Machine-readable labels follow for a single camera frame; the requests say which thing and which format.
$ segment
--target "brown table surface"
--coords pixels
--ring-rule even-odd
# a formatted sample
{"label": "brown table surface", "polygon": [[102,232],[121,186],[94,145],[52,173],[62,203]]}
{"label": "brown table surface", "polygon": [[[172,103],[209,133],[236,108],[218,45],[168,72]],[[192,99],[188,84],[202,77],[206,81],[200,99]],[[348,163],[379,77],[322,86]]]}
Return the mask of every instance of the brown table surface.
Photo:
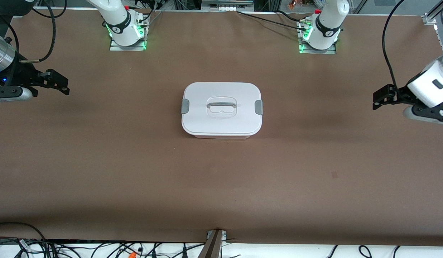
{"label": "brown table surface", "polygon": [[[97,11],[68,10],[36,67],[69,78],[70,96],[0,104],[0,221],[47,238],[202,242],[218,227],[237,242],[443,245],[443,126],[372,110],[391,82],[384,22],[349,16],[337,54],[314,55],[235,12],[162,13],[146,51],[115,52]],[[28,59],[46,53],[50,19],[13,26]],[[401,85],[442,53],[419,16],[393,17],[387,46]],[[188,135],[183,90],[205,81],[257,85],[262,129]]]}

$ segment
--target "mounting plate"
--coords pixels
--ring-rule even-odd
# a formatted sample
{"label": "mounting plate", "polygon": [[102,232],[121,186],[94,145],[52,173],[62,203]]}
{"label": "mounting plate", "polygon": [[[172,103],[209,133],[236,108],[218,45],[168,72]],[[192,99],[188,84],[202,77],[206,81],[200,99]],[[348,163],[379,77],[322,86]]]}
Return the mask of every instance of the mounting plate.
{"label": "mounting plate", "polygon": [[[296,26],[298,28],[306,28],[308,26],[306,24],[306,21],[303,20],[302,22],[297,21]],[[336,43],[333,43],[329,49],[325,50],[319,50],[311,47],[309,43],[307,43],[305,40],[303,40],[304,37],[304,31],[298,31],[298,43],[299,43],[299,53],[300,54],[336,54]]]}
{"label": "mounting plate", "polygon": [[[143,14],[139,13],[139,19],[143,19]],[[131,46],[120,46],[113,39],[110,41],[110,51],[144,51],[146,49],[146,40],[148,38],[148,30],[150,24],[150,17],[146,20],[138,23],[138,26],[143,25],[144,28],[139,29],[139,32],[143,32],[143,38],[139,39],[135,44]]]}

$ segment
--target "white storage box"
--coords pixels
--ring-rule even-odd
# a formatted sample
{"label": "white storage box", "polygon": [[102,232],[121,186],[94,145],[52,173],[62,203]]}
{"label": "white storage box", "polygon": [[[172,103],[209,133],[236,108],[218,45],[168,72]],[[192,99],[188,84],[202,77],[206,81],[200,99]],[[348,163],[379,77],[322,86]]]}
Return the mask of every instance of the white storage box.
{"label": "white storage box", "polygon": [[198,138],[246,139],[259,131],[262,115],[251,83],[192,83],[183,94],[183,129]]}

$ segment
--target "white floor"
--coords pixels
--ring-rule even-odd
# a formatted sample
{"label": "white floor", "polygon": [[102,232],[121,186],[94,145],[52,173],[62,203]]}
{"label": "white floor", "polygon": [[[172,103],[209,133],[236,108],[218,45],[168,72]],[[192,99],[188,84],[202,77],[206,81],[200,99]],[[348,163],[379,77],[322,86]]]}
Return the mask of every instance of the white floor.
{"label": "white floor", "polygon": [[[98,244],[71,244],[69,247],[95,248]],[[119,244],[112,244],[99,248],[93,258],[107,258],[117,249]],[[153,248],[153,244],[143,244],[143,256]],[[132,249],[138,251],[140,244],[134,244]],[[156,249],[158,255],[166,254],[171,258],[182,251],[182,244],[162,244]],[[41,251],[38,245],[30,245],[34,252]],[[270,245],[270,244],[228,244],[223,247],[222,258],[326,258],[331,253],[333,245]],[[392,258],[395,246],[369,245],[373,258]],[[0,245],[0,258],[14,258],[19,252],[18,245]],[[188,251],[189,258],[196,258],[202,247]],[[93,250],[76,249],[81,258],[90,258]],[[77,258],[77,255],[68,249],[63,249],[61,258]],[[122,253],[119,258],[128,258],[128,253]],[[29,258],[43,258],[42,254],[30,254]],[[340,245],[334,252],[333,258],[362,258],[357,245]],[[443,247],[409,247],[403,246],[396,253],[396,258],[443,258]]]}

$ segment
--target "black cable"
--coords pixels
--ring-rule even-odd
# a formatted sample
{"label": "black cable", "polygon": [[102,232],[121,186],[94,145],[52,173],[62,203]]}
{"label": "black cable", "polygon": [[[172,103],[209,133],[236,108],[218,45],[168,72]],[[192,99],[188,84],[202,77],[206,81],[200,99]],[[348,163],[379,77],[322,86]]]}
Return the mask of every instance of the black cable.
{"label": "black cable", "polygon": [[335,245],[335,246],[333,247],[333,250],[331,250],[331,253],[329,254],[328,258],[333,257],[333,254],[334,254],[334,252],[336,251],[336,248],[337,248],[338,246],[339,246],[339,245]]}
{"label": "black cable", "polygon": [[15,242],[16,243],[15,240],[8,240],[8,241],[5,241],[5,242],[1,242],[0,245],[5,245],[5,244],[11,243],[11,242]]}
{"label": "black cable", "polygon": [[[183,243],[182,258],[188,258],[188,252],[187,251],[188,251],[187,245],[186,245],[186,243]],[[223,257],[223,247],[221,247],[220,257]]]}
{"label": "black cable", "polygon": [[[67,0],[65,0],[65,2],[64,2],[64,10],[62,10],[62,12],[59,13],[58,15],[54,16],[54,18],[59,18],[59,17],[61,17],[61,16],[66,12],[66,9],[67,9]],[[38,13],[39,15],[43,16],[43,17],[51,18],[51,16],[44,15],[43,13],[40,13],[39,11],[35,10],[34,8],[32,8],[32,10],[33,10],[34,12]]]}
{"label": "black cable", "polygon": [[[362,248],[365,248],[365,249],[367,250],[367,252],[369,253],[369,256],[366,256],[366,255],[362,252]],[[358,247],[358,251],[359,251],[360,254],[361,254],[362,256],[364,256],[365,258],[372,258],[371,251],[369,251],[369,248],[367,248],[366,245],[360,245],[360,246]]]}
{"label": "black cable", "polygon": [[38,230],[38,228],[32,226],[31,224],[24,223],[24,222],[12,222],[12,221],[10,221],[10,222],[0,222],[0,225],[7,225],[7,224],[8,225],[13,225],[13,224],[14,225],[25,225],[25,226],[31,227],[33,230],[35,230],[40,235],[41,238],[46,239],[44,237],[44,235],[41,233],[41,231]]}
{"label": "black cable", "polygon": [[94,248],[94,251],[93,251],[92,254],[91,254],[91,258],[94,257],[94,253],[95,253],[99,248],[101,248],[102,245],[105,245],[105,244],[100,244],[98,247]]}
{"label": "black cable", "polygon": [[118,250],[118,253],[116,253],[115,258],[118,258],[118,257],[120,256],[120,254],[124,252],[125,247],[126,247],[126,244],[121,244],[121,245],[120,245],[120,249]]}
{"label": "black cable", "polygon": [[123,245],[124,245],[124,244],[120,244],[120,246],[119,246],[118,248],[116,248],[115,250],[113,250],[113,252],[111,252],[111,253],[107,256],[107,258],[110,258],[110,256],[113,255],[113,253],[115,253],[116,251],[119,251]]}
{"label": "black cable", "polygon": [[139,256],[141,255],[141,254],[139,254],[138,252],[136,252],[134,249],[132,249],[131,248],[131,246],[133,245],[134,243],[132,243],[131,245],[129,245],[128,247],[124,247],[124,252],[126,252],[126,253],[129,253],[129,254],[131,254],[131,253],[136,253],[136,254],[138,254]]}
{"label": "black cable", "polygon": [[393,86],[395,87],[395,90],[398,92],[398,86],[396,85],[395,75],[393,75],[393,68],[390,64],[389,58],[387,57],[387,52],[385,51],[385,32],[387,31],[387,26],[389,24],[390,19],[392,18],[393,13],[395,10],[400,6],[401,3],[403,3],[404,0],[400,0],[398,4],[393,7],[392,11],[390,12],[389,16],[387,17],[387,21],[385,21],[384,31],[382,32],[382,52],[384,53],[385,62],[387,62],[387,66],[389,67],[390,76],[392,77]]}
{"label": "black cable", "polygon": [[[103,243],[103,244],[101,244],[101,245],[103,245],[103,247],[107,247],[107,246],[109,246],[109,245],[114,245],[114,243],[110,243],[110,244],[106,244],[106,243]],[[96,248],[98,248],[98,247],[95,247],[95,248],[86,248],[86,247],[70,247],[70,248],[72,248],[72,249],[86,249],[86,250],[94,250],[94,249],[96,249]]]}
{"label": "black cable", "polygon": [[289,16],[288,14],[286,14],[285,12],[283,12],[283,11],[281,11],[281,10],[276,10],[276,11],[274,11],[274,13],[281,13],[281,14],[285,15],[285,17],[287,17],[288,19],[290,19],[290,20],[292,20],[292,21],[296,21],[296,22],[299,21],[299,20],[297,20],[297,19],[295,19],[295,18]]}
{"label": "black cable", "polygon": [[13,38],[15,38],[16,52],[19,54],[19,40],[18,40],[18,36],[16,35],[15,29],[13,29],[11,24],[8,21],[6,21],[5,18],[3,18],[1,15],[0,15],[0,18],[8,26],[8,28],[10,28],[10,31],[13,34]]}
{"label": "black cable", "polygon": [[395,256],[396,256],[396,252],[398,251],[398,249],[401,247],[401,245],[397,245],[396,247],[395,247],[395,251],[393,251],[393,258],[395,258]]}
{"label": "black cable", "polygon": [[65,253],[58,253],[58,254],[61,254],[61,255],[67,256],[68,258],[73,258],[72,256],[69,256],[68,254],[65,254]]}
{"label": "black cable", "polygon": [[267,21],[267,22],[270,22],[270,23],[275,23],[275,24],[282,25],[282,26],[285,26],[285,27],[289,27],[289,28],[293,28],[293,29],[297,29],[297,30],[301,30],[301,31],[305,31],[306,30],[305,28],[298,28],[296,26],[291,26],[291,25],[287,25],[287,24],[283,24],[283,23],[278,23],[276,21],[271,21],[271,20],[264,19],[264,18],[261,18],[261,17],[258,17],[258,16],[253,16],[253,15],[250,15],[248,13],[242,13],[242,12],[240,12],[238,10],[236,12],[240,13],[242,15],[246,15],[246,16],[249,16],[249,17],[252,17],[252,18],[256,18],[256,19],[260,19],[260,20],[263,20],[263,21]]}
{"label": "black cable", "polygon": [[47,0],[43,0],[45,2],[46,7],[48,7],[49,13],[51,14],[51,22],[53,23],[53,38],[51,39],[51,46],[49,47],[48,53],[43,58],[38,59],[39,62],[43,62],[44,60],[48,59],[49,55],[53,52],[54,49],[54,43],[56,43],[56,19],[54,17],[53,10],[51,9],[51,6],[49,6],[49,3]]}
{"label": "black cable", "polygon": [[146,8],[146,3],[144,3],[143,0],[136,0],[136,3],[137,3],[137,2],[140,2],[141,5],[143,6],[143,8]]}
{"label": "black cable", "polygon": [[[187,248],[187,251],[189,251],[189,250],[191,250],[193,248],[201,247],[202,245],[205,245],[205,244],[193,245],[192,247]],[[182,253],[183,253],[183,251],[181,251],[180,253],[177,253],[176,255],[172,256],[171,258],[177,258],[177,256],[181,255]]]}
{"label": "black cable", "polygon": [[28,258],[30,258],[30,256],[29,256],[29,254],[44,254],[44,257],[47,257],[47,255],[49,254],[49,251],[48,250],[45,250],[45,245],[41,245],[41,244],[39,244],[40,245],[40,247],[42,248],[42,251],[41,252],[30,252],[30,251],[28,251],[27,249],[26,249],[26,247],[24,247],[23,245],[22,245],[22,243],[21,243],[21,240],[23,240],[23,239],[18,239],[18,238],[0,238],[0,239],[10,239],[9,241],[7,241],[7,242],[15,242],[18,246],[19,246],[19,248],[20,248],[20,250],[19,250],[19,252],[15,255],[15,258],[20,258],[21,256],[22,256],[22,253],[25,253],[25,255],[28,257]]}
{"label": "black cable", "polygon": [[156,248],[157,248],[158,246],[160,246],[160,245],[161,245],[161,243],[159,243],[159,244],[154,243],[154,247],[153,247],[153,249],[151,249],[151,251],[149,251],[149,252],[145,255],[145,258],[148,257],[148,256],[150,256],[150,254],[151,254],[153,251],[156,251]]}
{"label": "black cable", "polygon": [[79,255],[79,253],[77,253],[77,251],[74,250],[74,248],[72,248],[72,247],[68,247],[67,245],[63,245],[63,244],[57,244],[57,245],[60,245],[60,246],[61,246],[61,247],[59,248],[59,251],[60,251],[61,249],[69,249],[70,251],[74,252],[74,253],[78,256],[78,258],[82,258],[82,257]]}
{"label": "black cable", "polygon": [[138,20],[138,22],[141,23],[141,22],[145,21],[146,19],[148,19],[149,16],[151,16],[151,12],[150,12],[150,13],[144,13],[144,15],[148,15],[148,16],[146,16],[146,17],[143,18],[142,20]]}

